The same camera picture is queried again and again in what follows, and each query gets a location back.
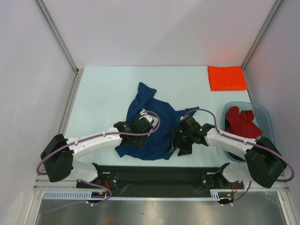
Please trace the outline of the blue t shirt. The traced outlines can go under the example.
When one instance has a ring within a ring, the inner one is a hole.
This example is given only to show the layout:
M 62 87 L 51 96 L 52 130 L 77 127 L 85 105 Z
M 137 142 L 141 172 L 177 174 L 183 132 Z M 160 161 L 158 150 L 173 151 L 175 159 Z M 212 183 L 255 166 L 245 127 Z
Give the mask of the blue t shirt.
M 169 103 L 155 99 L 156 92 L 156 89 L 150 88 L 140 82 L 137 95 L 128 108 L 126 120 L 138 120 L 142 109 L 153 111 L 160 118 L 158 130 L 147 138 L 142 148 L 132 145 L 116 147 L 115 150 L 120 157 L 128 155 L 141 160 L 153 161 L 159 159 L 169 160 L 172 156 L 172 153 L 169 152 L 172 130 L 180 129 L 180 118 L 191 109 L 187 108 L 176 111 Z

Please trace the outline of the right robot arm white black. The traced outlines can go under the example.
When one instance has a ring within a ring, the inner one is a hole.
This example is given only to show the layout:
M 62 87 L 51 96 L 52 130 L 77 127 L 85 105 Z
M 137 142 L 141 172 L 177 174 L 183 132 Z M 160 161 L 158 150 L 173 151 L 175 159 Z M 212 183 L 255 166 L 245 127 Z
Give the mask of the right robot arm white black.
M 266 137 L 243 138 L 222 131 L 211 124 L 200 125 L 192 116 L 181 117 L 180 128 L 172 131 L 171 150 L 178 149 L 178 156 L 192 153 L 193 144 L 225 150 L 242 159 L 241 163 L 225 163 L 216 176 L 221 188 L 234 181 L 254 181 L 264 188 L 271 188 L 286 169 L 287 163 L 275 145 Z

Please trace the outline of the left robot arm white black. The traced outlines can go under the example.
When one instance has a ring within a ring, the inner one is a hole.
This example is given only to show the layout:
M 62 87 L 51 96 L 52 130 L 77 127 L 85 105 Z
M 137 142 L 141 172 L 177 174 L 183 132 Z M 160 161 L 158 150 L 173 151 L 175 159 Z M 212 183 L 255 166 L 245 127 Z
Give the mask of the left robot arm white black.
M 47 175 L 50 182 L 66 178 L 84 180 L 97 188 L 103 183 L 103 175 L 98 173 L 95 163 L 82 163 L 80 158 L 96 151 L 119 146 L 142 148 L 148 137 L 160 125 L 160 120 L 144 115 L 137 121 L 118 122 L 112 127 L 93 135 L 65 138 L 58 134 L 45 147 L 37 166 L 38 175 Z

